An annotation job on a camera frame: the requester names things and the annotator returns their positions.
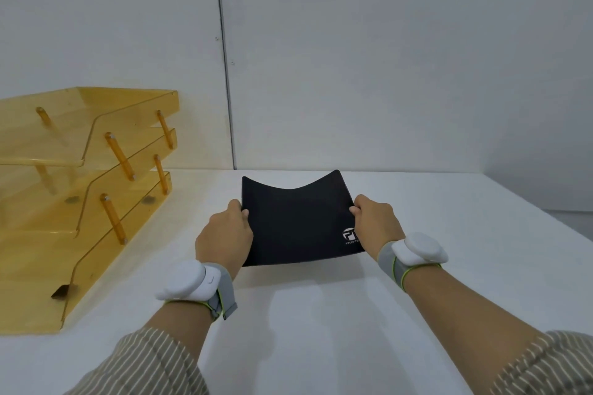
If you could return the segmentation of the person's right hand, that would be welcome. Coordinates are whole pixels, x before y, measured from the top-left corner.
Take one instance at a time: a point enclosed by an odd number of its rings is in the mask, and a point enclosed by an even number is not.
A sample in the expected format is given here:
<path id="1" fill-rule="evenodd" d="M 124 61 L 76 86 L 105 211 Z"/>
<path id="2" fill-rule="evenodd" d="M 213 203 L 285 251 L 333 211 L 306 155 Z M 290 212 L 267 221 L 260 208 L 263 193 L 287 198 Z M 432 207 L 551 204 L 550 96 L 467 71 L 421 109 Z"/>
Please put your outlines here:
<path id="1" fill-rule="evenodd" d="M 406 234 L 390 204 L 360 194 L 355 197 L 354 206 L 362 209 L 362 219 L 355 220 L 355 233 L 363 249 L 376 262 L 387 243 L 405 239 Z"/>

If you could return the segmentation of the person's left hand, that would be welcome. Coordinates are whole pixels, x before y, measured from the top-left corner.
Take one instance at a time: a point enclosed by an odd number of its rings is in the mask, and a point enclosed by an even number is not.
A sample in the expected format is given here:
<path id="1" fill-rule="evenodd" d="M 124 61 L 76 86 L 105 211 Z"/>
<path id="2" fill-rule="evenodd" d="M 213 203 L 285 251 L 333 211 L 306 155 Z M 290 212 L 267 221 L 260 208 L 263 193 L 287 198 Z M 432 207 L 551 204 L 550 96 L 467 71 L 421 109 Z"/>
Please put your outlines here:
<path id="1" fill-rule="evenodd" d="M 232 281 L 245 264 L 253 243 L 249 223 L 244 224 L 237 217 L 240 210 L 240 201 L 230 200 L 225 211 L 211 216 L 195 242 L 196 259 L 203 264 L 221 265 Z"/>

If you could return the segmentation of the black mouse pad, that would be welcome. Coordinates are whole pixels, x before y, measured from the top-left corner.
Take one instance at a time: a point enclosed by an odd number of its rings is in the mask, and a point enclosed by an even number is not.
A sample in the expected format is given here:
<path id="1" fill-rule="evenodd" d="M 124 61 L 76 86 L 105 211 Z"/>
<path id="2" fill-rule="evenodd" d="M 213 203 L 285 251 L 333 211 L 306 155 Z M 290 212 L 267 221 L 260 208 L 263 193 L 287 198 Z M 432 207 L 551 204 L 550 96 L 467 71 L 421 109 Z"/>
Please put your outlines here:
<path id="1" fill-rule="evenodd" d="M 350 212 L 353 199 L 339 170 L 295 189 L 244 176 L 241 203 L 253 232 L 244 267 L 315 262 L 364 251 Z"/>

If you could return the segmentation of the person's left forearm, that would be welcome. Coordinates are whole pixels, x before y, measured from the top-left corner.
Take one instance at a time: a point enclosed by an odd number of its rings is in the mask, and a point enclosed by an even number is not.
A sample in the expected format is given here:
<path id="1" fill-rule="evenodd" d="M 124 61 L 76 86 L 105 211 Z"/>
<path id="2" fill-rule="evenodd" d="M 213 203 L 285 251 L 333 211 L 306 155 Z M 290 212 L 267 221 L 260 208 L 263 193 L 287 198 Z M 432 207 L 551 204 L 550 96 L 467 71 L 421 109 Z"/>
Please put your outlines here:
<path id="1" fill-rule="evenodd" d="M 210 395 L 197 361 L 212 323 L 205 302 L 167 302 L 63 395 Z"/>

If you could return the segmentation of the person's right forearm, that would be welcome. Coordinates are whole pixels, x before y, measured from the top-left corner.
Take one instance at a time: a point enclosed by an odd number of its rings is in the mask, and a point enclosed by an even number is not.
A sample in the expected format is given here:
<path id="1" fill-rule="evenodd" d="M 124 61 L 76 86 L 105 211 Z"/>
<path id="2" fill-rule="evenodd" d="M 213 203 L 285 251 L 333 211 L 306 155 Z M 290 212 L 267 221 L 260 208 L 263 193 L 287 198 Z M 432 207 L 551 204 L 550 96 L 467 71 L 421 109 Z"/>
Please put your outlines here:
<path id="1" fill-rule="evenodd" d="M 593 395 L 593 336 L 538 331 L 440 266 L 403 287 L 474 395 Z"/>

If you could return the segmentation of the amber acrylic three-tier document tray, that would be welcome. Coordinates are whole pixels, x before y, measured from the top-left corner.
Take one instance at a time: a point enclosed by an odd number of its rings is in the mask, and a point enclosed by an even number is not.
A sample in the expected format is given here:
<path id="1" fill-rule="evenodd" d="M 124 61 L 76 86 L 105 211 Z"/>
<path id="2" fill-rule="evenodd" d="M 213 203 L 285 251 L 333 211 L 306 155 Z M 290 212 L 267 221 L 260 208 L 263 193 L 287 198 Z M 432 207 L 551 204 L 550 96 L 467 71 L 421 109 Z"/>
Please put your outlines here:
<path id="1" fill-rule="evenodd" d="M 60 331 L 173 189 L 165 89 L 0 100 L 0 336 Z"/>

